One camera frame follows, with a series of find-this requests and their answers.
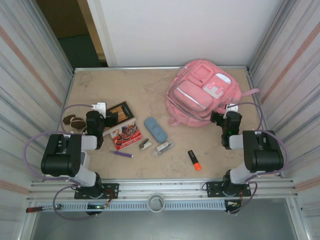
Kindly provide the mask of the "grey round pipe fitting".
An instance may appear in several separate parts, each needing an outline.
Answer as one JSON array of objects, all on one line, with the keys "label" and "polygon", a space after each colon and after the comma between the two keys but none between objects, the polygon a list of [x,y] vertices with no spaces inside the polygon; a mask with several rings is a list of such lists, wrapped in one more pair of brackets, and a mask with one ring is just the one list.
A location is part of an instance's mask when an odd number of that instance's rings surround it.
[{"label": "grey round pipe fitting", "polygon": [[147,201],[148,209],[154,213],[159,214],[165,209],[165,198],[159,194],[152,194]]}]

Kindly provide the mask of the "pink backpack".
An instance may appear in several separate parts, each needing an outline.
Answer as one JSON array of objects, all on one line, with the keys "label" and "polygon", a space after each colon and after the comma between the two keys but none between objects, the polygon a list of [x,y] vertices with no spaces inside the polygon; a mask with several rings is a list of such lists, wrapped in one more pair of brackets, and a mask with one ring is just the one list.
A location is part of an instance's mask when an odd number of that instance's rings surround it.
[{"label": "pink backpack", "polygon": [[226,105],[258,92],[258,88],[242,92],[230,74],[208,60],[196,59],[177,73],[166,92],[169,123],[205,126],[211,122],[212,111],[224,115]]}]

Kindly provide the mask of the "white door frame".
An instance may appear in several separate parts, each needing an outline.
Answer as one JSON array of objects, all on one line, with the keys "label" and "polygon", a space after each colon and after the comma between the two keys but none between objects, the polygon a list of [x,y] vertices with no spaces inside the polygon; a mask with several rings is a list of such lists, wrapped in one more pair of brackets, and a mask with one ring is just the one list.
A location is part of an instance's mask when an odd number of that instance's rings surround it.
[{"label": "white door frame", "polygon": [[118,67],[101,0],[77,0],[77,3],[98,59],[108,67]]}]

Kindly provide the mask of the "brown cloth bundle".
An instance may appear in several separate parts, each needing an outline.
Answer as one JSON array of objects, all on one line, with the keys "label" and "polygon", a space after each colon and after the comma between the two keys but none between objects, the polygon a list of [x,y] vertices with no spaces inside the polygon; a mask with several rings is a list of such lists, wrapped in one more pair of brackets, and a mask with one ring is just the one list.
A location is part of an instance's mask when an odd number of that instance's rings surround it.
[{"label": "brown cloth bundle", "polygon": [[87,127],[86,121],[81,117],[76,117],[74,114],[67,115],[62,119],[62,122],[78,131],[84,130]]}]

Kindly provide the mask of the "black orange highlighter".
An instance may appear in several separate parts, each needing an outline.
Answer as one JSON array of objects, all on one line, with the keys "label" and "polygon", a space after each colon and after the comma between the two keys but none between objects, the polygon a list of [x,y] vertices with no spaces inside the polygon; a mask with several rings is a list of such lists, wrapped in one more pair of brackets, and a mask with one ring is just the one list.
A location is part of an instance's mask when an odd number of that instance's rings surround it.
[{"label": "black orange highlighter", "polygon": [[195,156],[194,152],[192,150],[189,150],[187,153],[191,159],[191,162],[192,162],[195,170],[200,171],[202,169],[202,167],[201,167],[197,157]]}]

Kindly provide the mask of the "dark brown book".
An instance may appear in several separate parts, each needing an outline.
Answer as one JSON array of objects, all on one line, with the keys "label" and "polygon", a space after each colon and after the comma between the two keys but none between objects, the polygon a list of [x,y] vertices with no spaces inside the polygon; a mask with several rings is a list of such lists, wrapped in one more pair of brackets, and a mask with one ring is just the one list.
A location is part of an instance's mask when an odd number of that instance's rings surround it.
[{"label": "dark brown book", "polygon": [[103,137],[109,135],[111,132],[131,123],[136,120],[133,112],[129,108],[126,101],[119,103],[109,109],[106,110],[106,117],[109,114],[118,113],[118,123],[115,126],[106,127],[103,132]]}]

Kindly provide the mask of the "corrugated metal side panel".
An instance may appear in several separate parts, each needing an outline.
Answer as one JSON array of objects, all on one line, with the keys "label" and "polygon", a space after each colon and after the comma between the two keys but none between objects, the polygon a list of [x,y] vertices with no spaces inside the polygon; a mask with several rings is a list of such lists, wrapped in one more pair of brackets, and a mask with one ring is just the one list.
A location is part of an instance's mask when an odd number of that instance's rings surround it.
[{"label": "corrugated metal side panel", "polygon": [[73,69],[36,0],[0,0],[0,240],[16,240]]},{"label": "corrugated metal side panel", "polygon": [[266,127],[289,152],[302,233],[320,240],[320,0],[283,0],[249,73]]}]

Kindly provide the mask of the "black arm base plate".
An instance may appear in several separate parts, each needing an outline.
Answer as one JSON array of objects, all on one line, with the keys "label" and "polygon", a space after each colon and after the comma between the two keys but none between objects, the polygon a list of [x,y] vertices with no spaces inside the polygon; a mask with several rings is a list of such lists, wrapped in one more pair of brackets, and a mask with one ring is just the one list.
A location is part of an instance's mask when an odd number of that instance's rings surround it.
[{"label": "black arm base plate", "polygon": [[209,198],[250,197],[252,195],[248,184],[224,184],[222,181],[209,181],[205,183],[205,186]]},{"label": "black arm base plate", "polygon": [[76,200],[105,200],[117,199],[119,194],[118,183],[102,183],[101,186],[80,187],[74,193]]}]

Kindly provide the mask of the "purple pen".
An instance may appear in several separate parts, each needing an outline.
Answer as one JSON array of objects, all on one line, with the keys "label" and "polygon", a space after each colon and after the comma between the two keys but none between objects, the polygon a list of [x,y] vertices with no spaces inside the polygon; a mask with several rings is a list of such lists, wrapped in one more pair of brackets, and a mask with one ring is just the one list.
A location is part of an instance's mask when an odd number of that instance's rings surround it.
[{"label": "purple pen", "polygon": [[133,154],[129,154],[129,153],[125,153],[125,152],[120,152],[120,151],[115,151],[115,150],[110,150],[111,153],[118,155],[118,156],[123,156],[123,157],[127,157],[127,158],[133,158],[134,155]]}]

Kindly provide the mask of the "red comic book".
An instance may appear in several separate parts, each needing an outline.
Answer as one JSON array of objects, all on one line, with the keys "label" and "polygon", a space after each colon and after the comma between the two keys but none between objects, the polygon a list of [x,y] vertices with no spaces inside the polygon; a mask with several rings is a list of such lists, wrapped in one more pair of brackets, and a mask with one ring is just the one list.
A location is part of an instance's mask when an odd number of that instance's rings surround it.
[{"label": "red comic book", "polygon": [[110,136],[117,151],[143,139],[142,133],[135,121],[116,129],[110,133]]}]

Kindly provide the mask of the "blue pencil case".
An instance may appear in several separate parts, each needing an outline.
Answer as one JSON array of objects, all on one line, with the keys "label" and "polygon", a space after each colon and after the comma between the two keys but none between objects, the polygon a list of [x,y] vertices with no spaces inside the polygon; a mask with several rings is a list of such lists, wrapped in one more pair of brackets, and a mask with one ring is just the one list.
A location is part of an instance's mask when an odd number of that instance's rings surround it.
[{"label": "blue pencil case", "polygon": [[158,143],[164,143],[168,135],[163,130],[163,128],[158,124],[155,118],[148,117],[144,121],[144,126],[147,128],[147,130],[151,133],[151,135],[154,137],[154,139]]}]

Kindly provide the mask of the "grey metal sheet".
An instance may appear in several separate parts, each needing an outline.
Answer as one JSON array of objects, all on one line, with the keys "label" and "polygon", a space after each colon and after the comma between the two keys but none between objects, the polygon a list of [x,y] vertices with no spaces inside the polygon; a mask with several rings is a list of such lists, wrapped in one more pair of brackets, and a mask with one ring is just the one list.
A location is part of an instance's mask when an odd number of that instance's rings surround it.
[{"label": "grey metal sheet", "polygon": [[252,200],[237,215],[221,210],[111,211],[69,221],[37,215],[31,240],[298,240],[284,199]]}]

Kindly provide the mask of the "red handled tool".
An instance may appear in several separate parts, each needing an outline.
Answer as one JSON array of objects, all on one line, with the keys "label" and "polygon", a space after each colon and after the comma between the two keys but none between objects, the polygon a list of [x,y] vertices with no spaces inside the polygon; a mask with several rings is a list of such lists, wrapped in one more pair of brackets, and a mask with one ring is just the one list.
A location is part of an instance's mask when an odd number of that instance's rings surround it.
[{"label": "red handled tool", "polygon": [[[61,204],[55,204],[54,205],[56,210],[60,210],[62,208]],[[26,213],[36,213],[36,212],[41,212],[44,210],[53,210],[53,206],[37,206],[37,207],[28,207],[26,208],[25,212]]]}]

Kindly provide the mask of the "small brown white stapler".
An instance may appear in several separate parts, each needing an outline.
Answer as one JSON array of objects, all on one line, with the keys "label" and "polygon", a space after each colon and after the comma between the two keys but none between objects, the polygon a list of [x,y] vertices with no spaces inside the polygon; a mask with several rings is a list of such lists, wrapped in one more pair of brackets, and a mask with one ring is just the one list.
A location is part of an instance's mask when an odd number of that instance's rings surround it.
[{"label": "small brown white stapler", "polygon": [[139,144],[139,149],[146,150],[147,148],[151,147],[152,145],[153,145],[153,143],[148,138],[146,138]]}]

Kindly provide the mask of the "aluminium mounting rail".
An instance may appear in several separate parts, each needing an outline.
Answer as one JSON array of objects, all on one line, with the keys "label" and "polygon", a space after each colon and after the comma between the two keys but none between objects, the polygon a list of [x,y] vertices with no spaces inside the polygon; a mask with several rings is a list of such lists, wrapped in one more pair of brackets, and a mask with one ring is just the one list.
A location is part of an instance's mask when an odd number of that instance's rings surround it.
[{"label": "aluminium mounting rail", "polygon": [[[167,200],[206,199],[203,186],[206,182],[220,181],[220,178],[173,178],[173,179],[103,179],[103,183],[119,184],[118,201],[144,201],[152,194],[161,194]],[[257,199],[297,198],[295,184],[290,178],[257,177]],[[49,202],[58,190],[68,186],[66,181],[33,182],[27,202]]]}]

